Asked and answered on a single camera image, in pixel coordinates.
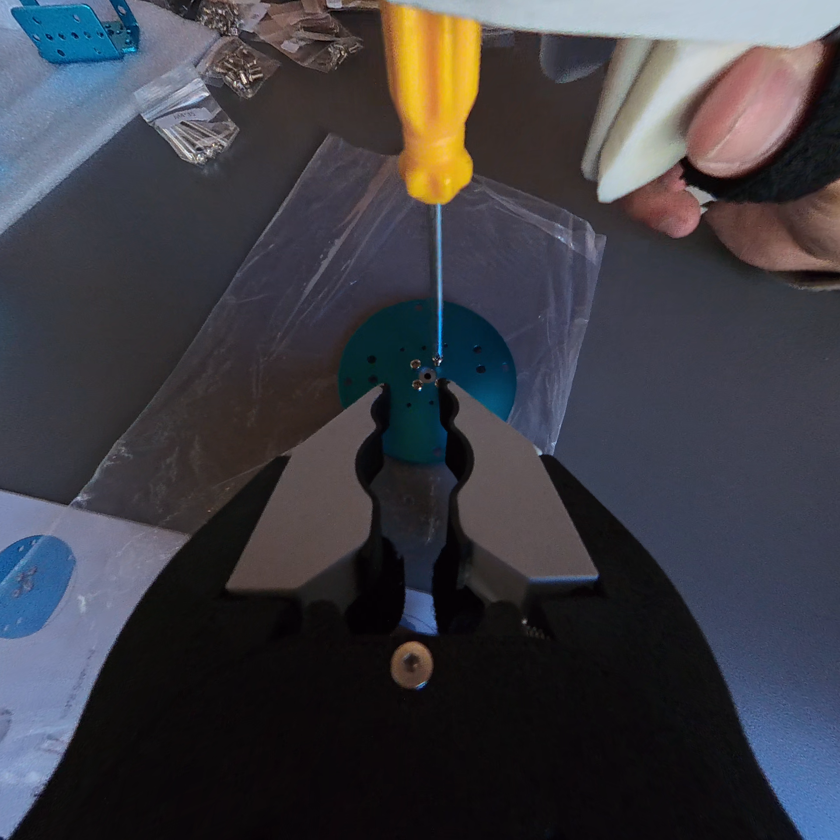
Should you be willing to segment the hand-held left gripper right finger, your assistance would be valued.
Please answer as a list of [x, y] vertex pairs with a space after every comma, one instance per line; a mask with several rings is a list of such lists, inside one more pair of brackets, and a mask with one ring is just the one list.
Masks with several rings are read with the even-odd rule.
[[532, 443], [453, 381], [438, 388], [455, 478], [447, 536], [434, 565], [440, 634], [466, 633], [485, 608], [529, 619], [542, 599], [588, 589], [599, 573]]

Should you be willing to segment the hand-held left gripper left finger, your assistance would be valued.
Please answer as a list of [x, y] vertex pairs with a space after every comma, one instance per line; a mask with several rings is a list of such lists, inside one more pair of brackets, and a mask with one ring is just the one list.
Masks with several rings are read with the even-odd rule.
[[403, 559], [382, 532], [371, 483], [384, 464], [391, 394], [375, 385], [286, 454], [228, 578], [234, 595], [332, 603], [357, 634], [389, 634], [403, 615]]

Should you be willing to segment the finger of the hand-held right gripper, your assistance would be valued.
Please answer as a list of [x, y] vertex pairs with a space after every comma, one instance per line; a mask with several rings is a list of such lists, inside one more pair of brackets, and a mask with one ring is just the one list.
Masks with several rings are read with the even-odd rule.
[[601, 203], [659, 178], [686, 153], [709, 84], [755, 46], [797, 48], [838, 27], [838, 2], [397, 2], [480, 25], [617, 39], [581, 169]]

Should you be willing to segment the blue round metal disc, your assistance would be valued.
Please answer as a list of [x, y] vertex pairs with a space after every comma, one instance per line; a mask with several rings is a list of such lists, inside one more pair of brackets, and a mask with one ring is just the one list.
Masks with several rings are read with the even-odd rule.
[[338, 372], [343, 407], [374, 385], [391, 394], [385, 455], [406, 463], [430, 465], [445, 457], [447, 433], [439, 420], [437, 378], [454, 381], [506, 421], [517, 390], [511, 352], [493, 326], [473, 311], [444, 304], [444, 350], [435, 354], [434, 300], [396, 303], [368, 318], [344, 346]]

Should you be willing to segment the yellow-handled screwdriver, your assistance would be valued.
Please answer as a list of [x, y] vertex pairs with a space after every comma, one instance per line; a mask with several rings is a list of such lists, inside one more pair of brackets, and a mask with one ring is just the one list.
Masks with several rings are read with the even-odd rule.
[[479, 89], [481, 25], [380, 2], [388, 87], [402, 125], [399, 170], [409, 196], [428, 206], [435, 299], [433, 365], [444, 360], [443, 207], [469, 184], [466, 121]]

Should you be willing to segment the person's right hand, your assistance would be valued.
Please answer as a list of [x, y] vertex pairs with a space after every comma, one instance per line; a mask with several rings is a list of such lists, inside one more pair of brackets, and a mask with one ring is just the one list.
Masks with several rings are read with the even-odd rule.
[[[757, 47], [719, 77], [687, 130], [688, 161], [735, 178], [759, 169], [795, 136], [833, 53], [815, 41], [796, 49]], [[781, 205], [717, 202], [701, 212], [676, 164], [619, 204], [633, 221], [672, 238], [704, 221], [742, 262], [772, 272], [839, 271], [838, 182]]]

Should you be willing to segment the clear plastic bag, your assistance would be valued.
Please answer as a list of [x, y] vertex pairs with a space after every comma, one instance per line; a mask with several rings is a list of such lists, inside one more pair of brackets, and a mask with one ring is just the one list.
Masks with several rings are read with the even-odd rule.
[[[173, 372], [71, 502], [194, 532], [340, 413], [340, 355], [374, 312], [429, 295], [427, 216], [395, 156], [322, 142]], [[510, 423], [553, 454], [606, 237], [477, 176], [444, 210], [444, 292], [512, 351]]]

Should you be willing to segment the white assembly instruction sheet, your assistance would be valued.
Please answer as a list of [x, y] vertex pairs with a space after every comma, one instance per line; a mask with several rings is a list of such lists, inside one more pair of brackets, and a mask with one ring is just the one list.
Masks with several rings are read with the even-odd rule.
[[46, 786], [116, 637], [186, 540], [2, 491], [2, 837]]

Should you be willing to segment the pile of small screw bags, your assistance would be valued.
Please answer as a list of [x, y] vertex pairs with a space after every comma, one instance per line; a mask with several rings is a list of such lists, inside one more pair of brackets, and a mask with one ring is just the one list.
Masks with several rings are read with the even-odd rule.
[[378, 2], [368, 1], [202, 1], [171, 6], [220, 39], [196, 68], [179, 66], [137, 91], [135, 98], [143, 120], [183, 161], [194, 165], [223, 153], [238, 135], [238, 126], [211, 88], [225, 87], [249, 100], [278, 69], [279, 60], [257, 44], [270, 46], [300, 67], [328, 73], [363, 48], [362, 38], [351, 33], [339, 15], [379, 10]]

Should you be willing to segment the white foam sheet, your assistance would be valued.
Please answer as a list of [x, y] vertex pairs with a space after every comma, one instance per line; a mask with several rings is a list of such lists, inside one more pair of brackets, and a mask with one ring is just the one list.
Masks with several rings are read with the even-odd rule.
[[53, 65], [2, 2], [1, 230], [14, 224], [139, 114], [134, 93], [197, 64], [213, 30], [152, 3], [129, 2], [140, 48], [123, 59]]

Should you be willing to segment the wide blue perforated bracket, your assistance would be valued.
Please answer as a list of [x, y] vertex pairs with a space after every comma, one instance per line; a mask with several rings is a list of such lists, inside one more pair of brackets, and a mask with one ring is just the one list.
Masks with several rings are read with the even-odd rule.
[[140, 48], [140, 26], [127, 2], [110, 1], [112, 20], [86, 2], [15, 2], [10, 14], [42, 59], [55, 65], [122, 60]]

